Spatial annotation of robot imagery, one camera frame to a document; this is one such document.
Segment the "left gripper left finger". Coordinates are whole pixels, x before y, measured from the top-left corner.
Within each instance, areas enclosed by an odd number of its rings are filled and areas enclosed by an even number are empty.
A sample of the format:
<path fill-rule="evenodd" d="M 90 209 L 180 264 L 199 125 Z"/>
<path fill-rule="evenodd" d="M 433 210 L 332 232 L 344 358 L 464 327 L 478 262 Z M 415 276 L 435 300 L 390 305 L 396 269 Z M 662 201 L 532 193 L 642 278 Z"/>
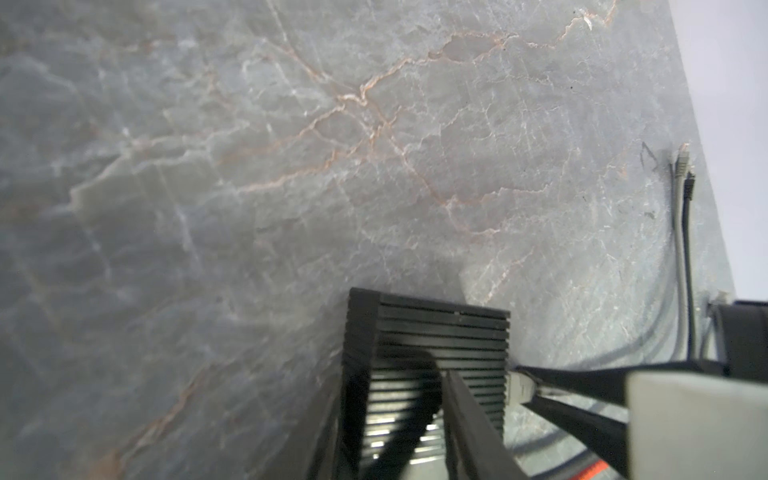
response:
<path fill-rule="evenodd" d="M 269 466 L 270 479 L 335 479 L 338 474 L 341 386 L 325 383 Z"/>

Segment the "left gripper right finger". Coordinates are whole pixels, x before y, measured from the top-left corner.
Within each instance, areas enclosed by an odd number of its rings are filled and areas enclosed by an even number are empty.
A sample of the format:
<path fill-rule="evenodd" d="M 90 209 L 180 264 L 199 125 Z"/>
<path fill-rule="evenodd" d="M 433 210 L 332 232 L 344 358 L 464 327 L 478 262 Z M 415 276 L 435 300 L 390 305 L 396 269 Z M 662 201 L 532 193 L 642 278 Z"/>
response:
<path fill-rule="evenodd" d="M 442 410 L 451 480 L 528 478 L 456 371 L 442 376 Z"/>

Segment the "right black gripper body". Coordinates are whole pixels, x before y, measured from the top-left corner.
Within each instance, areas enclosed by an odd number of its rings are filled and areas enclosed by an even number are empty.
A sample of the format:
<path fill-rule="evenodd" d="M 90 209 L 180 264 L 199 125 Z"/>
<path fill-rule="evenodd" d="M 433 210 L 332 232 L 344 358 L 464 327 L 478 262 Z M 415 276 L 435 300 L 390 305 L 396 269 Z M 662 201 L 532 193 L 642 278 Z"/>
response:
<path fill-rule="evenodd" d="M 767 380 L 767 303 L 735 301 L 713 306 L 718 352 L 730 378 Z"/>

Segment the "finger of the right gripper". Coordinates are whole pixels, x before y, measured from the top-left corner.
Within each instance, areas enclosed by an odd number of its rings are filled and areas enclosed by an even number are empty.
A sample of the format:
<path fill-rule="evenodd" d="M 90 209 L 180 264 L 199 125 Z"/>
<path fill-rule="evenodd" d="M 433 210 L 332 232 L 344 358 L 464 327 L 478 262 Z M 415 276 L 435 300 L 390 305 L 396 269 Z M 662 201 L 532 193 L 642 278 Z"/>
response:
<path fill-rule="evenodd" d="M 723 377 L 727 375 L 728 367 L 712 360 L 686 360 L 590 371 L 519 366 L 516 371 L 532 378 L 539 386 L 563 390 L 613 405 L 625 405 L 626 381 L 633 373 L 682 372 Z"/>
<path fill-rule="evenodd" d="M 627 423 L 540 396 L 524 406 L 575 437 L 623 477 L 629 476 Z"/>

